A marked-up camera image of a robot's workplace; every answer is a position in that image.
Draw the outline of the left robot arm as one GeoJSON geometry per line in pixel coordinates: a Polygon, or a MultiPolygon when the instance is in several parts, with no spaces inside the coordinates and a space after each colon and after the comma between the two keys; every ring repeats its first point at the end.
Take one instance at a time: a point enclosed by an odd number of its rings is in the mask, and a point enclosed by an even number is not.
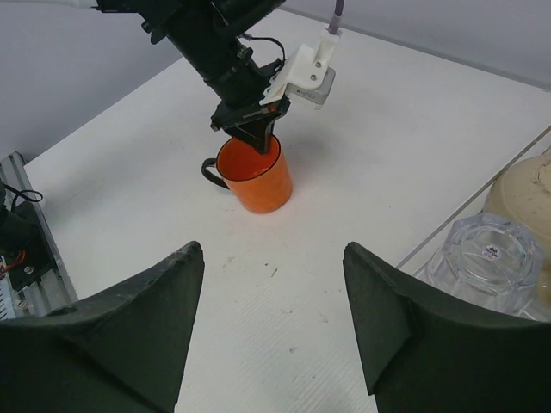
{"type": "Polygon", "coordinates": [[[281,6],[279,1],[76,1],[74,6],[102,13],[134,13],[151,43],[168,39],[220,98],[211,127],[264,154],[275,122],[289,100],[264,102],[280,59],[263,67],[239,38],[281,6]]]}

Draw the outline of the beige mug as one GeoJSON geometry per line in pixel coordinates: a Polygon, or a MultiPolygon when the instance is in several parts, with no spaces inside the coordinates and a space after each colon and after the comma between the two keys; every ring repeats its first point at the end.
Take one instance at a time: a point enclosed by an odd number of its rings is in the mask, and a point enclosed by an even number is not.
{"type": "Polygon", "coordinates": [[[550,306],[550,155],[513,164],[492,185],[483,208],[526,226],[541,245],[545,259],[537,282],[537,297],[550,306]]]}

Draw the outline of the orange mug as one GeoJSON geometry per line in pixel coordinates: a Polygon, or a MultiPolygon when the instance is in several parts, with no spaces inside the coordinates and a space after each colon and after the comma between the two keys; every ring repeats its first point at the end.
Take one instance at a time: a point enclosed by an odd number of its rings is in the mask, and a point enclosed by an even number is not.
{"type": "Polygon", "coordinates": [[[269,138],[268,152],[260,154],[245,142],[231,138],[216,157],[201,165],[203,177],[227,189],[252,213],[271,213],[290,199],[292,178],[280,140],[269,138]]]}

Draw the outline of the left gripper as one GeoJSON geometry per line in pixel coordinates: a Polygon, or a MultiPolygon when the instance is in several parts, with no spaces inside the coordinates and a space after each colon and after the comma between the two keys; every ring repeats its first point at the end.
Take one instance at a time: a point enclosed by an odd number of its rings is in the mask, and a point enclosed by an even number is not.
{"type": "Polygon", "coordinates": [[[196,36],[189,40],[189,62],[220,98],[211,118],[214,129],[267,154],[275,123],[287,113],[290,102],[287,98],[274,103],[260,101],[269,81],[286,63],[286,55],[259,66],[253,50],[236,37],[196,36]]]}

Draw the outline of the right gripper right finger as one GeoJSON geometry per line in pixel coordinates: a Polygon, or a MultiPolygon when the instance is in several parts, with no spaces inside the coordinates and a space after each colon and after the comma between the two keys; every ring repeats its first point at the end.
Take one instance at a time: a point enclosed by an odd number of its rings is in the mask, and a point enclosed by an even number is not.
{"type": "Polygon", "coordinates": [[[378,411],[549,411],[549,324],[457,299],[359,243],[346,246],[343,266],[378,411]]]}

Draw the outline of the clear plastic cup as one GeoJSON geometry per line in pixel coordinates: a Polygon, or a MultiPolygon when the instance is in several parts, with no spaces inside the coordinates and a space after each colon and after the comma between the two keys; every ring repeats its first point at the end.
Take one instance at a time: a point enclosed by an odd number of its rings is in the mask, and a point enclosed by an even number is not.
{"type": "Polygon", "coordinates": [[[528,228],[480,213],[452,224],[418,278],[470,304],[518,315],[536,297],[543,263],[528,228]]]}

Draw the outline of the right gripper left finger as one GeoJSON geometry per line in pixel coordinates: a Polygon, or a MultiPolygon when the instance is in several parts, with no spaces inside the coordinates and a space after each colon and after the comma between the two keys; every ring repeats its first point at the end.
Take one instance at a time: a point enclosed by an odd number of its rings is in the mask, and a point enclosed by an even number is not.
{"type": "Polygon", "coordinates": [[[190,242],[43,317],[1,324],[4,412],[172,412],[205,263],[190,242]]]}

